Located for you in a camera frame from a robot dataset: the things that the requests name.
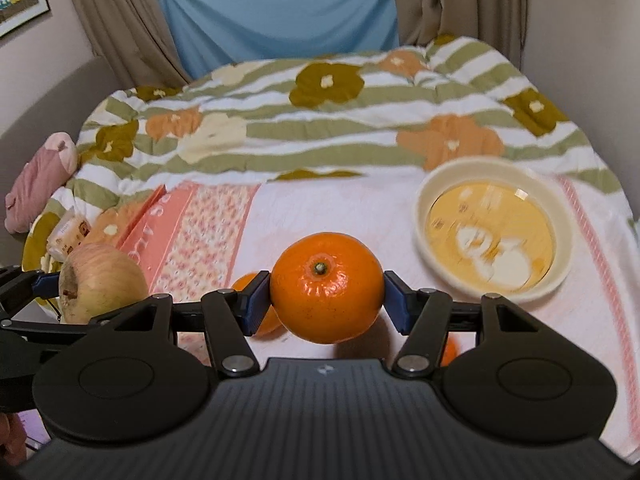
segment silver pin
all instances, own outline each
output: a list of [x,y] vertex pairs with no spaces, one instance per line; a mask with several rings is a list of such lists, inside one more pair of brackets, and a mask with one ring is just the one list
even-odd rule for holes
[[229,372],[245,372],[254,366],[254,360],[246,355],[230,355],[222,359],[222,366]]
[[423,372],[429,368],[429,360],[423,355],[403,355],[398,359],[398,366],[405,372]]

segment blue cloth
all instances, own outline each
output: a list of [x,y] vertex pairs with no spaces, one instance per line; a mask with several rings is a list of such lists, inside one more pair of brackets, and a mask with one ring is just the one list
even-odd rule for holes
[[159,0],[194,78],[232,62],[398,46],[395,0]]

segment floral bedding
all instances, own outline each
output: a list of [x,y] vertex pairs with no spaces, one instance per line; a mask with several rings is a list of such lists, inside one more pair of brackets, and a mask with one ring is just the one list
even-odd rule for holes
[[127,212],[162,185],[392,178],[466,155],[584,181],[631,218],[620,183],[585,134],[500,53],[471,38],[244,62],[181,89],[117,91],[87,119],[78,150],[79,171],[31,228],[25,270],[60,266],[47,256],[46,238],[71,207],[117,230],[123,222],[105,218],[126,224]]

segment bowl rim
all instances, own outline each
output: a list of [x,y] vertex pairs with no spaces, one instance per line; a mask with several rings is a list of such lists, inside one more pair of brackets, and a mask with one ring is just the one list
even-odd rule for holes
[[[500,157],[480,155],[480,156],[465,156],[465,157],[449,160],[444,164],[440,165],[439,167],[437,167],[435,170],[431,171],[431,173],[429,173],[427,177],[425,177],[425,179],[420,183],[420,186],[418,187],[418,191],[414,197],[414,237],[418,245],[418,250],[421,256],[423,257],[423,259],[426,260],[426,263],[428,264],[430,269],[433,270],[446,283],[448,283],[453,288],[456,288],[460,292],[463,292],[468,296],[471,296],[473,298],[478,298],[478,299],[483,294],[488,294],[492,292],[491,290],[481,292],[480,289],[475,288],[474,286],[469,285],[468,283],[465,283],[464,281],[460,280],[457,276],[455,276],[452,272],[450,272],[448,269],[446,269],[437,260],[437,258],[434,256],[433,252],[431,251],[430,245],[426,238],[426,234],[423,233],[424,229],[421,227],[421,221],[420,221],[420,216],[421,216],[420,202],[422,199],[422,194],[424,192],[424,188],[428,185],[428,183],[434,177],[446,171],[451,171],[451,168],[455,168],[457,166],[467,166],[471,164],[477,166],[479,163],[485,166],[493,166],[493,167],[501,166],[508,172],[519,173],[520,176],[526,180],[535,181],[540,186],[542,186],[546,190],[546,192],[548,192],[548,196],[552,197],[552,200],[556,201],[556,205],[558,206],[558,211],[561,211],[560,215],[563,217],[564,222],[566,223],[566,227],[569,229],[571,233],[571,236],[567,237],[569,238],[568,240],[566,239],[562,240],[563,244],[568,244],[568,247],[567,247],[568,258],[564,266],[558,267],[555,270],[557,275],[552,280],[549,280],[548,282],[544,283],[542,286],[538,286],[538,284],[535,284],[531,288],[528,288],[527,290],[523,290],[521,292],[514,292],[508,295],[505,295],[501,292],[498,293],[503,295],[508,300],[513,301],[514,303],[527,303],[529,301],[534,301],[540,298],[544,298],[545,296],[548,296],[553,291],[555,291],[562,284],[562,282],[564,282],[564,280],[569,274],[569,271],[571,270],[573,259],[574,259],[574,253],[575,253],[575,237],[576,237],[577,229],[576,229],[574,216],[569,211],[567,204],[564,201],[560,200],[558,193],[554,192],[554,190],[551,189],[548,183],[546,183],[541,178],[541,174],[533,171],[530,168],[520,168],[515,164],[513,164],[511,161],[505,160]],[[473,180],[477,181],[481,179],[482,179],[482,176],[480,175],[480,176],[470,177],[468,181],[471,182]],[[459,184],[461,184],[461,182],[452,184],[447,189],[452,189],[453,187]],[[508,182],[506,180],[503,181],[502,184],[505,184],[508,186]],[[558,229],[556,228],[555,224],[551,220],[549,213],[547,211],[544,211],[544,209],[543,209],[543,212],[545,213],[547,218],[549,218],[549,222],[554,231],[553,232],[554,240],[557,246],[559,244],[558,236],[557,236]],[[551,272],[554,266],[557,266],[557,265],[561,265],[561,264],[558,263],[558,260],[556,258],[554,258],[547,273]]]

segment bowl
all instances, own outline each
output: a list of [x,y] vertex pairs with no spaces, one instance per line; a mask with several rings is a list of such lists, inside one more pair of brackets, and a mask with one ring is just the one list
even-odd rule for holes
[[497,292],[514,303],[552,293],[569,273],[576,226],[542,177],[491,156],[458,158],[423,181],[415,240],[428,266],[479,299]]

